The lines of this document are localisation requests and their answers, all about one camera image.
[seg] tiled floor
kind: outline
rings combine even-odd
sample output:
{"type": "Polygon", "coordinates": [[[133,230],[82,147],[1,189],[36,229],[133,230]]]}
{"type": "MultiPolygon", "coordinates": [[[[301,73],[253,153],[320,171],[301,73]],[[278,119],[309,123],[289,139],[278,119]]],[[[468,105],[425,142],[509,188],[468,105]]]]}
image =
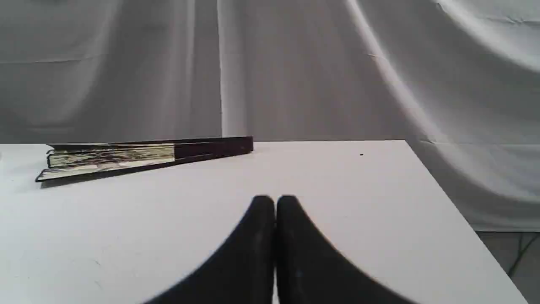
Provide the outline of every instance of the tiled floor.
{"type": "MultiPolygon", "coordinates": [[[[517,257],[520,233],[481,232],[478,234],[501,267],[508,271],[517,257]]],[[[534,233],[524,233],[522,246],[524,247],[534,235],[534,233]]],[[[529,304],[540,304],[540,238],[526,251],[512,280],[529,304]]]]}

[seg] table surface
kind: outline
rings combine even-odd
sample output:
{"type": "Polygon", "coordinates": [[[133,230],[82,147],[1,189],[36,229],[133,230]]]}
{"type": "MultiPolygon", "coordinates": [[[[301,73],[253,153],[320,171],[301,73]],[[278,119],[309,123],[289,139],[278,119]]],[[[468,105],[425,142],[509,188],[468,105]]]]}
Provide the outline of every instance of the table surface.
{"type": "Polygon", "coordinates": [[[249,155],[42,188],[45,145],[0,145],[0,302],[139,303],[296,195],[355,265],[421,304],[526,303],[404,141],[257,142],[249,155]]]}

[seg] open book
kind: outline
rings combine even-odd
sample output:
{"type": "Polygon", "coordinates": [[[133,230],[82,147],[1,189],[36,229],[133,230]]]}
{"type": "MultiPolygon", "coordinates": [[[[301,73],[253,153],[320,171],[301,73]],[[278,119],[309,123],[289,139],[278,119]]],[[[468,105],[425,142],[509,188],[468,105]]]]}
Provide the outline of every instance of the open book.
{"type": "Polygon", "coordinates": [[[172,166],[253,151],[253,138],[223,137],[123,143],[50,144],[48,168],[36,178],[43,182],[67,177],[172,166]]]}

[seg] black cable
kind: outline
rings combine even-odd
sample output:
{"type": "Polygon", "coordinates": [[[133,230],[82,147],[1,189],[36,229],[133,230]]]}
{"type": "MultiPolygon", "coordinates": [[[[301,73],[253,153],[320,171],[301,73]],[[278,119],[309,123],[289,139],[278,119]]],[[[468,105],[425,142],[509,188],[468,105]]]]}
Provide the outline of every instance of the black cable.
{"type": "Polygon", "coordinates": [[[517,270],[517,266],[519,265],[519,263],[521,262],[521,259],[523,258],[523,256],[525,255],[525,252],[527,252],[527,249],[529,249],[529,247],[532,245],[532,243],[534,241],[536,241],[536,239],[540,237],[540,233],[537,233],[530,241],[529,243],[527,243],[527,245],[525,245],[525,248],[521,249],[521,245],[523,243],[523,233],[521,233],[519,235],[519,248],[518,248],[518,251],[517,251],[517,258],[516,258],[516,261],[514,262],[514,264],[512,264],[512,267],[510,267],[510,269],[508,270],[507,274],[509,277],[513,277],[513,275],[515,274],[516,270],[517,270]]]}

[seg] fabric backdrop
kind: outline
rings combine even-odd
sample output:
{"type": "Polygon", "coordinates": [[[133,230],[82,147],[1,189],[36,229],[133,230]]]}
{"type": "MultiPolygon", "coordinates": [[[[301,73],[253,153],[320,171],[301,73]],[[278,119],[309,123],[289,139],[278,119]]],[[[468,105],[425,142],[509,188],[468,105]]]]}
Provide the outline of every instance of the fabric backdrop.
{"type": "Polygon", "coordinates": [[[0,41],[1,142],[406,139],[540,230],[536,0],[5,0],[0,41]]]}

